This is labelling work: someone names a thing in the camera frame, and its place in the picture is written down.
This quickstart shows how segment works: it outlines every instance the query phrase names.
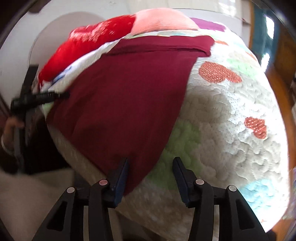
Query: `bed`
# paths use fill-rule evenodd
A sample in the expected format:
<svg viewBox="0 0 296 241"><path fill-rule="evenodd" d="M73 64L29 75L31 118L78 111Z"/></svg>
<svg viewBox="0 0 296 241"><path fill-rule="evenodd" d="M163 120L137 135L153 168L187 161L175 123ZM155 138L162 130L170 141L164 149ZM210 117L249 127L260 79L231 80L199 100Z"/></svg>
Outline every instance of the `bed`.
<svg viewBox="0 0 296 241"><path fill-rule="evenodd" d="M264 230L270 230L288 207L289 160L281 113L256 57L228 28L155 31L124 38L147 35L209 35L215 44L210 57L198 58L193 65L181 111L157 164L116 210L167 240L187 240L194 210L182 203L171 169L173 158L180 156L186 168L212 186L235 185ZM75 61L49 90L64 91L117 42ZM45 115L51 107L43 106ZM75 171L90 184L104 178L59 130L48 128ZM213 240L218 240L218 213L217 207Z"/></svg>

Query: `red fabric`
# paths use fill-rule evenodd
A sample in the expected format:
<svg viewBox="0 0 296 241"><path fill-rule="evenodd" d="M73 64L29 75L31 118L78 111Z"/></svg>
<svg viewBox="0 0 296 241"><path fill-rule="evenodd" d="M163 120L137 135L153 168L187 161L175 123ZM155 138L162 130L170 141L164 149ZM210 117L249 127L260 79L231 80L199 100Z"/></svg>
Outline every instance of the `red fabric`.
<svg viewBox="0 0 296 241"><path fill-rule="evenodd" d="M105 174L128 157L127 194L158 161L192 66L213 43L209 36L122 39L77 77L47 121Z"/></svg>
<svg viewBox="0 0 296 241"><path fill-rule="evenodd" d="M40 71L38 86L41 87L43 81L52 81L81 56L130 33L134 21L135 15L123 15L74 29Z"/></svg>

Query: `pink pillow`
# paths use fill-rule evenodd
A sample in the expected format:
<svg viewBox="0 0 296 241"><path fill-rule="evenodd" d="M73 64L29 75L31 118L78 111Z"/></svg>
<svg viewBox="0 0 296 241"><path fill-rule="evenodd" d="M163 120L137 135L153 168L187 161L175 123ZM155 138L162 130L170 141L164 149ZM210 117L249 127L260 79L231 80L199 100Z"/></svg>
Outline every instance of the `pink pillow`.
<svg viewBox="0 0 296 241"><path fill-rule="evenodd" d="M199 27L196 23L179 12L171 8L145 9L136 13L136 20L131 29L132 35L147 33L159 30L192 29Z"/></svg>

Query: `round joint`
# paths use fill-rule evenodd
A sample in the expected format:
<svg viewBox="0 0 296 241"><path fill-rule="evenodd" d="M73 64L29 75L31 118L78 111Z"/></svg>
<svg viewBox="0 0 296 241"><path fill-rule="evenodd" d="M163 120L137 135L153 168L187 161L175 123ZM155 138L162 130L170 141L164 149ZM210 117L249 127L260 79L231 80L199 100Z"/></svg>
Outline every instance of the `round joint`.
<svg viewBox="0 0 296 241"><path fill-rule="evenodd" d="M106 179L103 179L103 180L100 180L99 184L100 184L101 186L105 186L105 185L108 184L108 181L107 181Z"/></svg>
<svg viewBox="0 0 296 241"><path fill-rule="evenodd" d="M232 192L235 192L237 190L237 188L235 186L233 186L233 185L230 185L229 190L232 191Z"/></svg>
<svg viewBox="0 0 296 241"><path fill-rule="evenodd" d="M69 187L68 189L67 189L67 193L72 193L72 192L74 192L75 191L75 188L74 187Z"/></svg>
<svg viewBox="0 0 296 241"><path fill-rule="evenodd" d="M205 181L203 179L196 179L195 183L197 185L203 185L205 183Z"/></svg>

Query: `quilted bedspread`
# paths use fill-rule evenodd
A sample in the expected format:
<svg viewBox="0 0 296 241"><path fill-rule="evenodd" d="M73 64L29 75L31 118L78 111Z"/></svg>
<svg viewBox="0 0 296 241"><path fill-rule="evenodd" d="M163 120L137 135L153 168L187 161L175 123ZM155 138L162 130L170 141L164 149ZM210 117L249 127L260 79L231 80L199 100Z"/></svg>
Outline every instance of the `quilted bedspread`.
<svg viewBox="0 0 296 241"><path fill-rule="evenodd" d="M289 202L287 138L279 107L256 57L229 29L158 31L137 35L210 35L211 56L194 64L178 119L154 169L117 210L168 240L187 240L193 209L182 203L172 173L180 156L186 168L212 186L235 185L268 231ZM56 78L50 90L64 91L118 41L83 56ZM45 105L48 113L51 105ZM57 148L90 184L103 174L59 131L49 126ZM218 236L216 209L214 240Z"/></svg>

